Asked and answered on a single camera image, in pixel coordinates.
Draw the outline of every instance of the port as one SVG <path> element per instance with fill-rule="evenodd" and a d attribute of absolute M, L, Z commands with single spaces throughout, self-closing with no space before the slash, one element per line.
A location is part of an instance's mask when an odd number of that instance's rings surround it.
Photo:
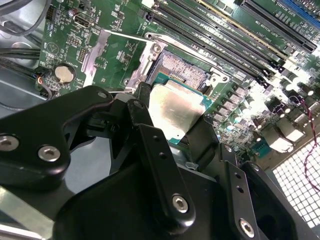
<path fill-rule="evenodd" d="M 84 27 L 84 28 L 88 28 L 90 26 L 94 25 L 95 19 L 80 12 L 77 15 L 75 15 L 73 17 L 74 23 Z"/>

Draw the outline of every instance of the cable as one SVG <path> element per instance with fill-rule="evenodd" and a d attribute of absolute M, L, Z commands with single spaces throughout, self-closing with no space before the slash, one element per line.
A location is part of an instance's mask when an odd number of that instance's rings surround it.
<path fill-rule="evenodd" d="M 314 185 L 312 183 L 312 181 L 310 180 L 309 176 L 308 176 L 308 159 L 309 157 L 312 155 L 312 153 L 314 152 L 314 150 L 316 149 L 317 146 L 319 146 L 318 141 L 317 141 L 317 134 L 316 134 L 316 126 L 313 122 L 313 118 L 312 118 L 312 113 L 310 111 L 310 109 L 308 108 L 305 100 L 301 100 L 302 105 L 305 107 L 306 111 L 307 111 L 307 116 L 309 117 L 310 120 L 310 126 L 311 126 L 311 130 L 312 130 L 312 135 L 313 135 L 313 141 L 314 141 L 314 145 L 311 148 L 311 150 L 308 152 L 308 154 L 305 157 L 305 160 L 303 162 L 303 166 L 304 166 L 304 176 L 307 179 L 307 181 L 309 182 L 309 184 L 311 185 L 311 187 L 315 190 L 317 190 L 318 192 L 320 192 L 319 187 L 317 187 L 316 185 Z"/>
<path fill-rule="evenodd" d="M 40 54 L 40 49 L 22 47 L 0 48 L 0 54 Z"/>
<path fill-rule="evenodd" d="M 1 56 L 0 56 L 0 66 L 2 66 L 3 68 L 7 68 L 11 71 L 14 71 L 14 72 L 28 75 L 28 77 L 32 78 L 32 80 L 35 79 L 34 77 L 32 77 L 32 74 L 34 73 L 34 71 L 32 69 L 29 69 L 25 66 L 18 64 L 18 63 L 15 63 L 7 58 L 2 58 Z"/>
<path fill-rule="evenodd" d="M 5 21 L 3 26 L 5 26 L 8 29 L 11 29 L 12 31 L 15 31 L 16 33 L 24 31 L 24 29 L 17 24 L 15 24 L 12 21 Z M 32 34 L 24 36 L 25 39 L 27 39 L 29 42 L 33 43 L 34 45 L 41 47 L 42 42 Z"/>
<path fill-rule="evenodd" d="M 0 16 L 13 13 L 22 9 L 25 5 L 29 4 L 32 0 L 11 0 L 5 4 L 0 5 Z"/>
<path fill-rule="evenodd" d="M 46 3 L 45 3 L 45 6 L 44 6 L 44 9 L 43 11 L 41 12 L 39 18 L 37 19 L 37 21 L 35 22 L 35 24 L 30 27 L 29 29 L 27 30 L 24 30 L 24 31 L 20 31 L 20 32 L 14 32 L 12 30 L 10 30 L 9 28 L 5 27 L 5 26 L 2 26 L 0 25 L 0 30 L 7 33 L 7 34 L 10 34 L 10 35 L 13 35 L 13 36 L 27 36 L 29 35 L 30 33 L 32 33 L 34 30 L 37 29 L 37 27 L 40 25 L 40 23 L 43 21 L 43 19 L 46 17 L 46 14 L 47 14 L 47 11 L 50 7 L 50 4 L 51 4 L 51 1 L 52 0 L 46 0 Z"/>
<path fill-rule="evenodd" d="M 52 94 L 52 91 L 50 90 L 50 88 L 43 82 L 43 80 L 40 76 L 36 76 L 36 75 L 33 75 L 33 76 L 36 78 L 37 83 L 40 84 L 48 93 L 48 98 L 44 102 L 50 101 L 53 97 L 53 94 Z M 5 109 L 11 110 L 11 111 L 15 111 L 15 112 L 23 111 L 23 110 L 26 110 L 29 108 L 29 107 L 9 106 L 3 102 L 0 102 L 0 107 L 3 107 Z"/>
<path fill-rule="evenodd" d="M 21 54 L 21 53 L 5 53 L 0 54 L 1 58 L 12 58 L 12 59 L 29 59 L 39 60 L 40 55 L 38 54 Z"/>

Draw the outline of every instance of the motherboard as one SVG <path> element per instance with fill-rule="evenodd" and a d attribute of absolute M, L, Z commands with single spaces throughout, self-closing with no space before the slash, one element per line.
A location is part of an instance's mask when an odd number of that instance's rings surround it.
<path fill-rule="evenodd" d="M 241 159 L 305 136 L 320 113 L 319 56 L 316 0 L 53 0 L 39 65 L 56 97 L 147 82 L 170 143 L 187 149 L 207 115 Z"/>

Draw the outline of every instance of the ram slot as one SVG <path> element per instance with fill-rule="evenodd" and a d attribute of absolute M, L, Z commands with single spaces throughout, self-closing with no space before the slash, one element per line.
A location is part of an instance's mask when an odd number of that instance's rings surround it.
<path fill-rule="evenodd" d="M 245 32 L 243 32 L 240 28 L 235 27 L 234 25 L 225 21 L 222 17 L 215 14 L 214 12 L 208 10 L 206 7 L 202 6 L 198 2 L 194 0 L 189 0 L 185 2 L 183 0 L 172 0 L 180 7 L 186 9 L 187 11 L 197 15 L 207 24 L 216 24 L 217 29 L 221 34 L 225 34 L 230 38 L 238 41 L 240 40 L 244 46 L 247 46 L 252 51 L 254 51 L 257 55 L 264 58 L 265 60 L 270 61 L 270 63 L 283 62 L 283 58 L 279 57 L 276 53 L 271 51 L 269 48 L 264 46 L 262 43 L 255 40 L 253 37 L 249 36 Z"/>
<path fill-rule="evenodd" d="M 188 41 L 192 43 L 190 47 L 195 48 L 198 50 L 198 52 L 202 52 L 204 56 L 209 58 L 210 60 L 217 62 L 219 65 L 227 65 L 229 66 L 229 69 L 234 69 L 234 72 L 231 72 L 229 70 L 223 69 L 224 71 L 231 74 L 233 77 L 237 78 L 239 81 L 254 81 L 256 79 L 260 79 L 261 75 L 251 71 L 248 68 L 245 68 L 238 64 L 236 61 L 232 59 L 228 59 L 227 57 L 223 56 L 220 52 L 209 46 L 208 44 L 202 42 L 200 43 L 199 39 L 194 37 L 192 34 L 188 33 L 187 31 L 182 30 L 176 23 L 169 21 L 165 17 L 162 17 L 160 15 L 155 15 L 153 17 L 153 22 L 160 26 L 164 26 L 171 30 L 173 33 L 178 33 L 184 38 L 186 38 Z"/>
<path fill-rule="evenodd" d="M 296 45 L 298 48 L 303 49 L 306 53 L 313 53 L 317 46 L 311 41 L 306 39 L 304 36 L 300 35 L 298 32 L 294 31 L 283 22 L 278 20 L 276 17 L 272 16 L 269 12 L 263 9 L 260 5 L 256 4 L 251 0 L 244 0 L 240 4 L 241 8 L 248 12 L 250 15 L 255 17 L 257 20 L 262 22 L 268 28 L 281 33 L 281 35 L 290 41 L 292 44 Z"/>
<path fill-rule="evenodd" d="M 230 54 L 235 55 L 238 59 L 242 59 L 242 61 L 246 62 L 247 64 L 255 66 L 261 72 L 269 73 L 268 75 L 270 76 L 269 69 L 271 66 L 269 65 L 269 62 L 262 60 L 251 50 L 243 47 L 241 44 L 233 41 L 229 37 L 224 37 L 222 34 L 216 31 L 214 27 L 208 25 L 195 15 L 185 11 L 183 8 L 172 2 L 169 2 L 168 5 L 161 3 L 159 5 L 159 9 L 177 18 L 195 31 L 200 32 L 203 36 L 206 36 L 209 41 L 213 41 L 215 44 L 217 44 L 219 48 L 226 52 L 229 51 Z"/>

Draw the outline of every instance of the pcie slot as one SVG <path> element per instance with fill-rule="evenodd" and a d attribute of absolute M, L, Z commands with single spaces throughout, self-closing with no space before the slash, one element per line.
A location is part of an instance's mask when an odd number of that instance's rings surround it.
<path fill-rule="evenodd" d="M 306 39 L 304 36 L 300 35 L 298 32 L 292 30 L 290 27 L 285 25 L 255 2 L 251 0 L 244 0 L 240 6 L 243 10 L 255 17 L 268 28 L 281 33 L 285 39 L 295 44 L 297 47 L 302 48 L 307 53 L 311 54 L 317 49 L 315 44 Z"/>
<path fill-rule="evenodd" d="M 240 50 L 237 49 L 237 46 L 239 46 L 238 42 L 234 42 L 232 39 L 229 39 L 228 37 L 226 37 L 226 39 L 228 39 L 228 41 L 230 41 L 231 43 L 233 43 L 234 45 L 231 45 L 230 43 L 226 43 L 224 42 L 221 38 L 215 36 L 213 34 L 213 32 L 215 31 L 215 28 L 207 25 L 205 22 L 203 22 L 201 19 L 197 18 L 196 16 L 192 15 L 192 18 L 194 20 L 196 20 L 195 22 L 197 22 L 198 24 L 196 24 L 194 21 L 189 20 L 186 16 L 184 16 L 181 12 L 176 11 L 177 9 L 179 9 L 180 11 L 184 11 L 185 10 L 183 8 L 180 8 L 179 6 L 175 5 L 175 10 L 171 9 L 170 7 L 168 7 L 167 5 L 164 4 L 160 4 L 159 5 L 159 9 L 162 11 L 165 11 L 166 13 L 170 14 L 171 16 L 177 18 L 178 20 L 180 20 L 182 23 L 185 23 L 186 25 L 190 26 L 193 30 L 199 32 L 202 34 L 202 37 L 207 37 L 209 41 L 214 41 L 215 44 L 217 44 L 220 48 L 222 48 L 224 51 L 226 52 L 230 52 L 230 54 L 233 54 L 235 56 L 237 56 L 237 58 L 242 59 L 242 61 L 246 62 L 247 64 L 251 64 L 253 66 L 255 66 L 257 69 L 259 69 L 259 71 L 263 72 L 269 72 L 268 69 L 266 69 L 266 65 L 269 65 L 269 62 L 264 61 L 262 59 L 260 59 L 261 61 L 264 62 L 264 65 L 262 65 L 261 63 L 258 62 L 258 57 L 249 49 L 245 49 L 247 52 L 251 53 L 252 56 L 255 57 L 255 59 L 253 59 L 252 57 L 246 55 L 244 52 L 241 52 Z"/>
<path fill-rule="evenodd" d="M 309 24 L 320 30 L 320 22 L 317 21 L 313 16 L 309 15 L 302 8 L 297 6 L 292 0 L 279 0 L 281 3 L 286 5 L 289 9 L 293 10 L 297 15 L 307 21 Z"/>
<path fill-rule="evenodd" d="M 211 55 L 214 55 L 214 57 L 216 59 L 218 59 L 219 61 L 227 63 L 232 68 L 234 68 L 235 70 L 237 70 L 237 71 L 241 72 L 243 75 L 245 75 L 246 76 L 245 79 L 247 79 L 247 80 L 250 80 L 250 79 L 255 80 L 255 79 L 261 78 L 260 75 L 256 74 L 255 72 L 252 72 L 248 68 L 244 68 L 243 66 L 239 65 L 236 61 L 234 61 L 232 59 L 226 59 L 218 51 L 216 51 L 215 49 L 213 49 L 209 45 L 205 44 L 204 42 L 199 43 L 199 39 L 198 38 L 195 38 L 190 33 L 181 30 L 176 24 L 174 24 L 173 22 L 168 21 L 164 17 L 161 17 L 159 15 L 155 15 L 154 18 L 153 18 L 153 21 L 156 22 L 157 24 L 159 24 L 160 26 L 161 25 L 165 26 L 166 28 L 172 30 L 174 33 L 178 33 L 178 34 L 182 35 L 183 37 L 188 39 L 190 42 L 192 42 L 195 46 L 202 48 L 206 52 L 209 52 Z"/>
<path fill-rule="evenodd" d="M 171 0 L 172 2 L 176 3 L 179 5 L 181 8 L 184 8 L 185 10 L 189 11 L 190 13 L 197 15 L 200 19 L 205 21 L 207 24 L 211 25 L 214 20 L 211 19 L 209 16 L 214 16 L 218 19 L 220 19 L 220 16 L 215 14 L 214 12 L 208 10 L 206 7 L 202 6 L 200 3 L 194 1 L 194 0 L 189 0 L 188 2 L 185 2 L 183 0 Z M 223 21 L 223 24 L 226 26 L 222 26 L 218 22 L 216 23 L 217 29 L 223 33 L 229 36 L 230 38 L 233 38 L 234 40 L 238 41 L 238 39 L 243 43 L 244 46 L 247 46 L 250 48 L 252 51 L 255 52 L 255 54 L 259 55 L 261 58 L 264 58 L 267 61 L 270 61 L 272 63 L 273 61 L 282 61 L 283 58 L 280 58 L 276 55 L 276 53 L 272 52 L 270 49 L 268 49 L 266 46 L 255 40 L 253 37 L 249 36 L 245 32 L 243 32 L 241 29 L 238 27 L 235 27 L 234 25 Z M 244 41 L 243 39 L 240 38 L 240 36 L 245 36 L 250 40 L 250 42 L 253 43 L 251 45 L 250 43 Z"/>

